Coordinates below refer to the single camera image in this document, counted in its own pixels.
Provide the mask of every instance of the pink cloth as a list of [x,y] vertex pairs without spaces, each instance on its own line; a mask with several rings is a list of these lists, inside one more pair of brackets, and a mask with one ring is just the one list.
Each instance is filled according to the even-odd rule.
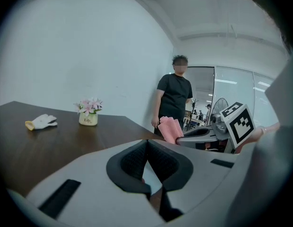
[[176,139],[184,136],[178,119],[173,119],[172,117],[160,118],[158,128],[168,143],[176,144]]

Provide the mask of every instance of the person in background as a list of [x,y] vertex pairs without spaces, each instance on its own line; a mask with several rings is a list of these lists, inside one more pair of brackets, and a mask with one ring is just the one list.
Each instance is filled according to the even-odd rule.
[[208,111],[207,111],[207,114],[206,114],[206,118],[205,118],[205,121],[204,121],[204,125],[206,125],[207,122],[208,122],[209,114],[211,113],[211,105],[208,104],[208,105],[206,106],[206,108],[208,109]]
[[187,70],[188,59],[184,55],[177,55],[173,58],[174,74],[164,75],[157,87],[155,97],[155,107],[152,126],[154,133],[162,136],[158,125],[163,116],[178,119],[181,129],[183,129],[183,120],[185,115],[185,104],[191,101],[193,97],[192,86],[190,82],[183,77]]

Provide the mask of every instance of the ceiling light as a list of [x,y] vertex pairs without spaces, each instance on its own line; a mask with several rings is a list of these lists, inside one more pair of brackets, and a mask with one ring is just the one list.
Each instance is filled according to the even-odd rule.
[[263,85],[263,86],[266,86],[266,87],[270,87],[270,84],[267,84],[267,83],[264,83],[264,82],[258,82],[258,84],[261,84],[261,85]]
[[255,90],[260,91],[260,92],[265,92],[265,90],[257,88],[257,87],[253,87],[252,89],[255,89]]
[[215,81],[226,82],[226,83],[231,83],[231,84],[237,84],[236,81],[227,81],[227,80],[220,80],[220,79],[215,79]]

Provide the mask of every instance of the dark brown table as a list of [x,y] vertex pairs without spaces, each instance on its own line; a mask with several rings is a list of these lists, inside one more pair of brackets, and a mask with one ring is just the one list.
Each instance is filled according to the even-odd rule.
[[[58,126],[29,131],[25,121],[57,117]],[[0,174],[6,187],[26,196],[41,180],[74,159],[134,140],[160,139],[125,116],[98,116],[97,126],[80,125],[75,112],[19,102],[0,106]]]

